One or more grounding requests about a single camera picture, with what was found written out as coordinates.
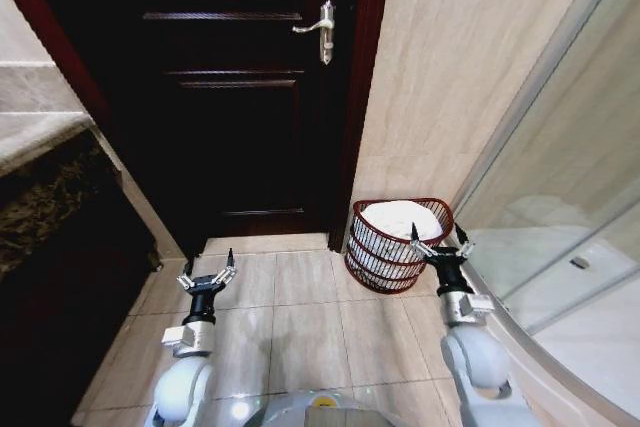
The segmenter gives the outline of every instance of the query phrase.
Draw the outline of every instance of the red basket rim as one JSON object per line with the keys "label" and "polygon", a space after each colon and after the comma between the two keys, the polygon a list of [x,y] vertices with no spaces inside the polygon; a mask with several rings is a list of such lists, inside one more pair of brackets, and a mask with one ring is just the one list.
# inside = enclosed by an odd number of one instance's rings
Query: red basket rim
{"label": "red basket rim", "polygon": [[447,238],[447,236],[451,233],[453,229],[453,212],[451,211],[451,207],[442,199],[437,199],[435,197],[422,197],[419,199],[385,199],[385,200],[358,200],[353,203],[353,213],[354,215],[369,229],[373,230],[376,234],[384,237],[385,239],[391,239],[395,242],[399,242],[401,244],[409,244],[411,241],[406,239],[400,239],[399,237],[394,237],[393,235],[385,234],[384,232],[376,229],[373,225],[365,220],[362,216],[361,211],[359,210],[360,205],[362,204],[379,204],[380,202],[392,202],[394,200],[409,200],[411,202],[436,202],[441,204],[444,207],[444,210],[449,218],[450,222],[446,229],[442,230],[442,234],[438,237],[434,237],[433,239],[420,239],[420,242],[427,244],[439,244],[441,241]]}

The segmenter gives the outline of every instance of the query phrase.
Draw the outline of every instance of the marble countertop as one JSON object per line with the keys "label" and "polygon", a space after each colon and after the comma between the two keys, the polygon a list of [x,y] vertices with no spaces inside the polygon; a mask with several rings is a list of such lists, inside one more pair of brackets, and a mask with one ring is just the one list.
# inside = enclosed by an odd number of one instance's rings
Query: marble countertop
{"label": "marble countertop", "polygon": [[92,124],[84,112],[0,113],[0,177]]}

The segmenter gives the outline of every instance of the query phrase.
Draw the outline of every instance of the door threshold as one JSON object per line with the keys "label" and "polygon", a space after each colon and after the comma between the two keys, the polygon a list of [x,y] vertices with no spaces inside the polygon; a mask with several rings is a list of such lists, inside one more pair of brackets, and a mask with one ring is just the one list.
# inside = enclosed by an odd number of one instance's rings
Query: door threshold
{"label": "door threshold", "polygon": [[250,237],[218,237],[207,240],[201,255],[262,254],[268,252],[298,252],[304,250],[326,250],[327,233],[255,235]]}

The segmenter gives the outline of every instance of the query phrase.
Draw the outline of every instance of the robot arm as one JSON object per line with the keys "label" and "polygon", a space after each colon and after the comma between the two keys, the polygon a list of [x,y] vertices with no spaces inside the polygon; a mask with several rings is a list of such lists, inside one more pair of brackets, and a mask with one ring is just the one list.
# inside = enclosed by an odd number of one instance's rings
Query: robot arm
{"label": "robot arm", "polygon": [[213,352],[213,301],[236,275],[233,251],[229,250],[227,266],[218,275],[189,278],[182,274],[177,280],[192,296],[189,315],[182,325],[164,331],[162,345],[172,349],[179,360],[156,384],[154,403],[145,427],[160,427],[165,422],[178,422],[181,427],[200,425],[208,395],[213,367],[208,360]]}
{"label": "robot arm", "polygon": [[[456,224],[461,243],[455,247],[428,247],[418,240],[415,225],[411,245],[438,274],[438,296],[442,316],[449,328],[440,345],[460,397],[460,415],[465,427],[540,427],[515,379],[510,375],[506,349],[483,327],[493,311],[486,295],[474,293],[462,275],[461,266],[473,250],[466,233]],[[486,397],[478,389],[490,389]]]}

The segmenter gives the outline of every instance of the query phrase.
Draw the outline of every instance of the glass shower enclosure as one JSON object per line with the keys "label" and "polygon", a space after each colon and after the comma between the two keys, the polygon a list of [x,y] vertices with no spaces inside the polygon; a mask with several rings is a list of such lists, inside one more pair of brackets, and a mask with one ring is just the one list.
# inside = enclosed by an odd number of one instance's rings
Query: glass shower enclosure
{"label": "glass shower enclosure", "polygon": [[640,0],[600,0],[457,220],[520,327],[640,419]]}

